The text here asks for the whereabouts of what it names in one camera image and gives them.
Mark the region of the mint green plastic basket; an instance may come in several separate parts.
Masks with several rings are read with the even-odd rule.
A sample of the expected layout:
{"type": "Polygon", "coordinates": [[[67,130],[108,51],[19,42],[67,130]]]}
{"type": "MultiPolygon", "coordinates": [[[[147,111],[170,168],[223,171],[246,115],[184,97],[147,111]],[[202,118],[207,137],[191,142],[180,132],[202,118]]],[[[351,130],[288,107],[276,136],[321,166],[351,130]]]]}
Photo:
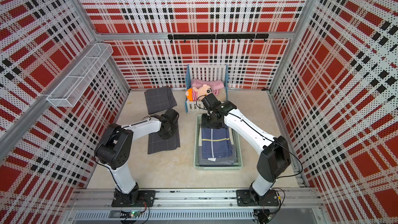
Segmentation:
{"type": "Polygon", "coordinates": [[[195,137],[195,147],[194,147],[194,162],[193,165],[197,170],[240,170],[243,167],[243,159],[240,150],[240,140],[239,135],[236,131],[229,128],[230,138],[232,145],[236,148],[237,163],[232,166],[221,166],[221,167],[203,167],[197,164],[198,162],[198,148],[202,146],[201,141],[201,115],[197,115],[197,126],[196,126],[196,137],[195,137]]]}

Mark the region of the dark grey checked pillowcase back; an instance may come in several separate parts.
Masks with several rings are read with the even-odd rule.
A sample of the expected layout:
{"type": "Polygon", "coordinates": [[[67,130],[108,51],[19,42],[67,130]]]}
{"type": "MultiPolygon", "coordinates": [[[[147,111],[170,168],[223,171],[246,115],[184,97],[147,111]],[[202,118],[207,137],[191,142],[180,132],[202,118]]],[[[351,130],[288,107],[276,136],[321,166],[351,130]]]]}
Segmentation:
{"type": "Polygon", "coordinates": [[[155,114],[177,106],[172,89],[162,87],[144,92],[148,114],[155,114]]]}

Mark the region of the dark grey checked pillowcase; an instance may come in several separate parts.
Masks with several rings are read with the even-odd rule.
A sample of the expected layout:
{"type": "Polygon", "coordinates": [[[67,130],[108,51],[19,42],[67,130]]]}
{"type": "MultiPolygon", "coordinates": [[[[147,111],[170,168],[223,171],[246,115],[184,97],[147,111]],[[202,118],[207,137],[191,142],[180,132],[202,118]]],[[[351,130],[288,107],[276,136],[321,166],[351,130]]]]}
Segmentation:
{"type": "Polygon", "coordinates": [[[158,133],[151,133],[148,135],[148,155],[162,151],[175,150],[179,147],[179,129],[167,140],[163,140],[158,133]]]}
{"type": "Polygon", "coordinates": [[[177,106],[172,89],[162,87],[144,92],[148,114],[155,114],[177,106]]]}

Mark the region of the navy blue striped pillowcase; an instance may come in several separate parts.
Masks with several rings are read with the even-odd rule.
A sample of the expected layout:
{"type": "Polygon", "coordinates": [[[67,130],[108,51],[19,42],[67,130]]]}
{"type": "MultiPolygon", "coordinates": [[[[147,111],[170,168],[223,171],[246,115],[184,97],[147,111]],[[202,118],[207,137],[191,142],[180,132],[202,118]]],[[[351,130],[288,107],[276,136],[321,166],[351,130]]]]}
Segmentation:
{"type": "Polygon", "coordinates": [[[228,128],[201,128],[201,141],[204,159],[227,158],[233,153],[228,128]]]}

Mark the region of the dark grey checked pillowcase front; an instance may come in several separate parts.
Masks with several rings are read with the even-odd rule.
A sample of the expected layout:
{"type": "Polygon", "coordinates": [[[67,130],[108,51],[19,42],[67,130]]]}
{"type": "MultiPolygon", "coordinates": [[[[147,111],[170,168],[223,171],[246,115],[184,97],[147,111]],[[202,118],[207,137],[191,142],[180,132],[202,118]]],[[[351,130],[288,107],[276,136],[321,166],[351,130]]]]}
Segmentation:
{"type": "Polygon", "coordinates": [[[148,135],[148,155],[162,151],[175,150],[179,147],[179,129],[167,140],[163,140],[158,133],[151,133],[148,135]]]}

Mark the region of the beige and grey pillowcase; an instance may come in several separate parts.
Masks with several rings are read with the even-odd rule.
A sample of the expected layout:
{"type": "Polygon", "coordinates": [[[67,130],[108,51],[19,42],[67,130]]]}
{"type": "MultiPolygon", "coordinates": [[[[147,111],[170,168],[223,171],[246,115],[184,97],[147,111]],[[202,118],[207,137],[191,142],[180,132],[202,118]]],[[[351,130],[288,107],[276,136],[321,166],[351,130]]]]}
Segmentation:
{"type": "Polygon", "coordinates": [[[199,158],[197,164],[203,167],[232,166],[237,163],[236,148],[234,145],[232,145],[232,154],[226,158],[216,158],[215,161],[205,159],[203,158],[202,146],[199,146],[198,148],[198,155],[199,158]]]}

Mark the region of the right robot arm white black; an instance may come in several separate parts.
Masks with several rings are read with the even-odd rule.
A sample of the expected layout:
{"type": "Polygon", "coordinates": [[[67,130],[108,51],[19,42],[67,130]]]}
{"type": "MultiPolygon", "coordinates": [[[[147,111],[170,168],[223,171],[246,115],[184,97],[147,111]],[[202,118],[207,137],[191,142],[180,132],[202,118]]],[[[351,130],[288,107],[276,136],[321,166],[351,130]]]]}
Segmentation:
{"type": "Polygon", "coordinates": [[[220,131],[230,129],[242,136],[257,152],[258,176],[250,185],[248,199],[241,199],[243,206],[262,206],[276,196],[272,189],[277,179],[291,164],[288,142],[283,136],[275,137],[247,119],[230,101],[220,102],[212,93],[200,96],[206,114],[202,115],[202,133],[210,133],[210,141],[221,140],[220,131]]]}

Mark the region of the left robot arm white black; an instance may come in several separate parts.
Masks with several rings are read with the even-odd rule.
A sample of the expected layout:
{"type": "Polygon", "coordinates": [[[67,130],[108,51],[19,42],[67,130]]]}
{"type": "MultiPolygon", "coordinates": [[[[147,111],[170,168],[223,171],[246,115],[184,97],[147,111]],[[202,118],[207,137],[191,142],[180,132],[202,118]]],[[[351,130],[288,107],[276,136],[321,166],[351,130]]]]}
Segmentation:
{"type": "Polygon", "coordinates": [[[123,127],[110,124],[94,151],[96,162],[106,167],[116,184],[112,207],[152,207],[154,190],[139,190],[128,167],[133,141],[157,133],[162,141],[171,138],[178,130],[179,114],[168,109],[161,116],[152,115],[146,120],[123,127]]]}

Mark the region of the pink plush doll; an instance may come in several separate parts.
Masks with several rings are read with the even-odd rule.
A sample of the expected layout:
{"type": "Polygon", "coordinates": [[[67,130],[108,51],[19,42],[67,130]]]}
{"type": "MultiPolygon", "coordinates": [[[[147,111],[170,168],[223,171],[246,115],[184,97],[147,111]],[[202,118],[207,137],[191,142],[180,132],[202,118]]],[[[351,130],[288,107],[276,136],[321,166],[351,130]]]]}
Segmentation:
{"type": "Polygon", "coordinates": [[[221,80],[209,82],[194,78],[191,81],[191,87],[186,91],[185,95],[188,101],[194,102],[203,95],[206,96],[212,93],[217,96],[222,89],[225,89],[225,85],[221,80]]]}

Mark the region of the white blue toy crib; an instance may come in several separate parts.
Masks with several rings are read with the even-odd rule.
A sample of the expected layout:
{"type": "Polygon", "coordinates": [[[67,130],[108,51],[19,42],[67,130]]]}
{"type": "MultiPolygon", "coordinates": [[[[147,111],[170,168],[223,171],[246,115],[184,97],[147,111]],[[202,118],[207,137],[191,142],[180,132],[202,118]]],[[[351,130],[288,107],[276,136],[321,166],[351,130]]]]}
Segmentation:
{"type": "Polygon", "coordinates": [[[200,88],[203,85],[212,87],[216,98],[224,102],[228,99],[229,73],[227,65],[189,64],[186,70],[186,86],[200,88]]]}

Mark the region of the green circuit board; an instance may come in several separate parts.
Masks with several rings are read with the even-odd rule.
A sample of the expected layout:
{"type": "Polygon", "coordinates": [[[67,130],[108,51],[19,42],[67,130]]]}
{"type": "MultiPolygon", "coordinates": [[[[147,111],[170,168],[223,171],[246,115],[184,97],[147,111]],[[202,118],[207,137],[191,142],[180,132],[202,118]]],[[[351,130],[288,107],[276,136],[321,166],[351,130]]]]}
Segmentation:
{"type": "Polygon", "coordinates": [[[119,217],[123,219],[138,218],[142,214],[142,211],[120,211],[119,217]]]}

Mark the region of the black hook rail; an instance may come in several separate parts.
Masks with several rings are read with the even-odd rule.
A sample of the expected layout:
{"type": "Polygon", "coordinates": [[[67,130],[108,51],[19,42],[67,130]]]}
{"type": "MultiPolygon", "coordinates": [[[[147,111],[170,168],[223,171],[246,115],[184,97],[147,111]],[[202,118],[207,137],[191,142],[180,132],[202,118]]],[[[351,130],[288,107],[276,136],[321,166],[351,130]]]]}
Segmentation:
{"type": "Polygon", "coordinates": [[[169,40],[229,40],[229,39],[261,39],[266,40],[269,38],[269,34],[169,34],[169,40]]]}

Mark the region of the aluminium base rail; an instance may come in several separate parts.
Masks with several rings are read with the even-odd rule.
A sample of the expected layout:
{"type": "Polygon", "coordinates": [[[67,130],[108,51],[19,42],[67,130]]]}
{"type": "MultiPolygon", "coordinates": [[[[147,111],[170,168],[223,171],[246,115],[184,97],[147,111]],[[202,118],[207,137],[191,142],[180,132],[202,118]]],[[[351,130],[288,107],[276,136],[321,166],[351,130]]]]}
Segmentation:
{"type": "Polygon", "coordinates": [[[240,205],[247,189],[193,188],[154,190],[152,207],[112,207],[111,189],[77,190],[61,219],[63,224],[268,223],[328,224],[326,208],[314,188],[276,188],[262,206],[240,205]],[[120,211],[142,211],[123,219],[120,211]]]}

